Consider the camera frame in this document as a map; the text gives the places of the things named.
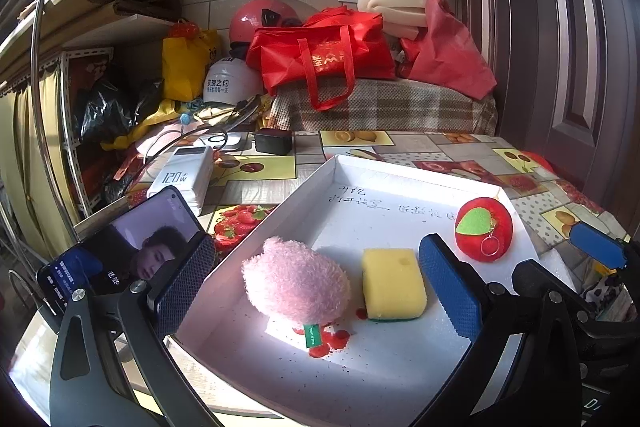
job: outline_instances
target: smartphone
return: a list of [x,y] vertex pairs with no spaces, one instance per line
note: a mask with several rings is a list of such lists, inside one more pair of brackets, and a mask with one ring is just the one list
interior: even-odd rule
[[56,257],[36,274],[54,313],[62,316],[72,293],[124,291],[180,258],[202,227],[180,194],[168,186]]

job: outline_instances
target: red plastic bag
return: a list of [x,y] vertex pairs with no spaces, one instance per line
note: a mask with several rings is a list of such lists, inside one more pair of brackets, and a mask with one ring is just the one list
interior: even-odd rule
[[182,19],[169,28],[167,37],[184,37],[194,39],[200,33],[200,28],[195,22],[187,22]]
[[[246,63],[262,72],[269,94],[286,82],[306,80],[315,110],[327,110],[353,92],[356,76],[395,78],[395,63],[382,34],[382,16],[346,6],[310,17],[302,28],[259,28]],[[344,93],[319,101],[316,76],[344,75]]]
[[453,16],[446,0],[427,0],[424,11],[428,30],[421,30],[415,41],[400,39],[413,64],[401,64],[399,74],[481,100],[496,81],[469,30]]

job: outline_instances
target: black plastic bag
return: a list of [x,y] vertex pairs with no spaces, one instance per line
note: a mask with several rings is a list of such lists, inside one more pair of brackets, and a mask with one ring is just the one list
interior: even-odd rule
[[112,142],[116,137],[128,134],[133,126],[128,94],[117,89],[105,73],[89,93],[80,141]]
[[74,137],[79,138],[82,132],[82,122],[84,121],[84,110],[86,108],[86,102],[89,100],[89,89],[78,89],[76,93],[76,101],[74,103],[72,111],[72,121]]
[[114,180],[113,177],[110,177],[102,188],[102,199],[105,203],[111,204],[113,201],[118,201],[123,197],[135,175],[135,172],[127,172],[119,180]]
[[138,125],[146,117],[158,110],[162,102],[162,78],[145,82],[138,95],[138,103],[133,114],[133,122]]

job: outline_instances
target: yellow sponge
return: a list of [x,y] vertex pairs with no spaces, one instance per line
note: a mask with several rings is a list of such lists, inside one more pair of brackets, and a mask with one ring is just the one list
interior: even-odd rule
[[366,248],[362,270],[362,289],[370,319],[407,320],[422,315],[427,293],[413,250]]

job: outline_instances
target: cardboard box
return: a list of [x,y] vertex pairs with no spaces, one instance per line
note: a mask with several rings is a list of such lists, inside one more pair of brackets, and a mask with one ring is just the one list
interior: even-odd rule
[[[466,257],[454,241],[463,203],[495,197],[510,211],[513,242],[494,263]],[[439,233],[486,281],[513,292],[517,263],[536,259],[524,225],[495,185],[389,163],[337,155],[277,207],[205,281],[177,340],[214,374],[275,412],[311,426],[409,425],[463,356],[457,336],[428,281],[427,309],[414,320],[360,320],[364,306],[360,258],[364,248],[412,248]],[[265,239],[295,239],[335,259],[350,277],[352,300],[336,329],[348,345],[313,359],[290,324],[259,313],[247,300],[242,261],[261,253]],[[518,347],[511,337],[477,410],[494,402]]]

